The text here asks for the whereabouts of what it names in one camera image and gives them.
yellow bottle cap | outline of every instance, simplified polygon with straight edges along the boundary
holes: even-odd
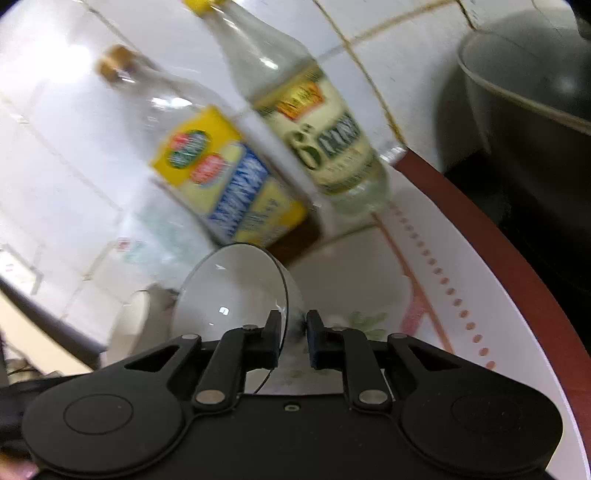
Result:
[[[112,83],[119,77],[118,72],[126,70],[134,58],[135,54],[131,50],[123,45],[115,45],[103,54],[96,69],[107,82]]]
[[[183,0],[195,15],[202,17],[209,13],[212,5],[220,4],[223,0]]]

cooking pot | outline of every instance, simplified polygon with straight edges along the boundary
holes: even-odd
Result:
[[[570,10],[526,11],[468,35],[459,63],[512,217],[544,255],[586,273],[591,41],[579,34]]]

glass bottle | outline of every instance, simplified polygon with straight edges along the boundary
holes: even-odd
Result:
[[[379,209],[387,175],[348,106],[306,48],[230,0],[184,0],[227,57],[238,91],[345,215]]]
[[[153,169],[221,243],[253,243],[289,262],[319,238],[306,201],[213,106],[213,92],[123,46],[106,52],[98,70],[125,99]]]

bottle label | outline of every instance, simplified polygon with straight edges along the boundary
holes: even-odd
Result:
[[[254,107],[325,193],[345,192],[371,171],[369,140],[318,65]]]
[[[180,125],[152,166],[225,241],[266,247],[307,216],[215,107]]]

red countertop edge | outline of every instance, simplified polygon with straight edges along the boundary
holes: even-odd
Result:
[[[554,368],[591,459],[591,358],[552,294],[496,225],[431,165],[410,151],[395,168],[439,207],[511,296]]]

